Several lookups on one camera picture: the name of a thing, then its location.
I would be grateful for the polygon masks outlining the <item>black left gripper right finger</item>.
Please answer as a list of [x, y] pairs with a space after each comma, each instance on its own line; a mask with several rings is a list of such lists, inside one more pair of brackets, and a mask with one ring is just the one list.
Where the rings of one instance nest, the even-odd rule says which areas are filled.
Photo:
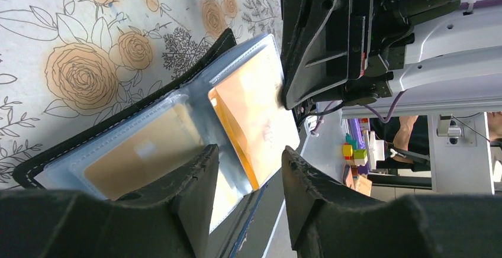
[[405, 195], [383, 202], [339, 183], [290, 147], [281, 170], [298, 257], [501, 256], [499, 195]]

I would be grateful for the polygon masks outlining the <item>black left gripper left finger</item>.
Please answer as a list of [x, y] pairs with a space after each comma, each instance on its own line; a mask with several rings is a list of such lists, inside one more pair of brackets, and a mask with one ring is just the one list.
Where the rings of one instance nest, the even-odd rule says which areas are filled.
[[1, 192], [2, 257], [204, 257], [218, 146], [117, 201], [78, 191]]

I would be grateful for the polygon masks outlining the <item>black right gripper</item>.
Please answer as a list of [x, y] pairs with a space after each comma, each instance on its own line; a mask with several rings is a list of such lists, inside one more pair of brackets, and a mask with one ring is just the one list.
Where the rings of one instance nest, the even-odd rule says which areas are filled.
[[[326, 62], [347, 56], [349, 11], [349, 71], [346, 105], [368, 105], [393, 95], [394, 74], [388, 55], [391, 45], [408, 37], [413, 28], [395, 17], [387, 0], [281, 0], [283, 36], [281, 62], [285, 85], [282, 103], [292, 110], [313, 96], [333, 88]], [[340, 44], [327, 45], [330, 17], [342, 23]]]

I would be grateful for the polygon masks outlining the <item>gold VIP card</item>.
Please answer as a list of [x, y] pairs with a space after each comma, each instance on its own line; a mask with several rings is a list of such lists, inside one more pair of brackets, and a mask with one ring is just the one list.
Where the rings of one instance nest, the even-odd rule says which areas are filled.
[[300, 145], [294, 116], [280, 102], [283, 82], [276, 49], [266, 46], [208, 92], [255, 191], [279, 170], [284, 149]]

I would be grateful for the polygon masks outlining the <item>black leather card holder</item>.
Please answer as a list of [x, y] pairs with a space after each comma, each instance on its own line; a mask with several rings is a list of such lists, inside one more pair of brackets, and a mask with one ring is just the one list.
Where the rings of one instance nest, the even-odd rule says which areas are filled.
[[279, 57], [272, 34], [261, 34], [236, 44], [232, 31], [226, 30], [208, 53], [179, 79], [154, 88], [146, 98], [116, 116], [19, 164], [12, 174], [14, 180], [24, 188], [78, 190], [105, 200], [107, 198], [87, 180], [84, 170], [174, 105], [184, 104], [205, 146], [216, 144], [219, 148], [210, 222], [210, 229], [215, 229], [255, 190], [208, 99], [208, 92], [266, 46], [274, 46]]

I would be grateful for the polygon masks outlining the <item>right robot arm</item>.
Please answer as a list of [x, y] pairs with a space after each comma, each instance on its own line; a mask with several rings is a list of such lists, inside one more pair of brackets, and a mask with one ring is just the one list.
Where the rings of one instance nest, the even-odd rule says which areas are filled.
[[282, 102], [404, 114], [501, 108], [501, 0], [281, 0]]

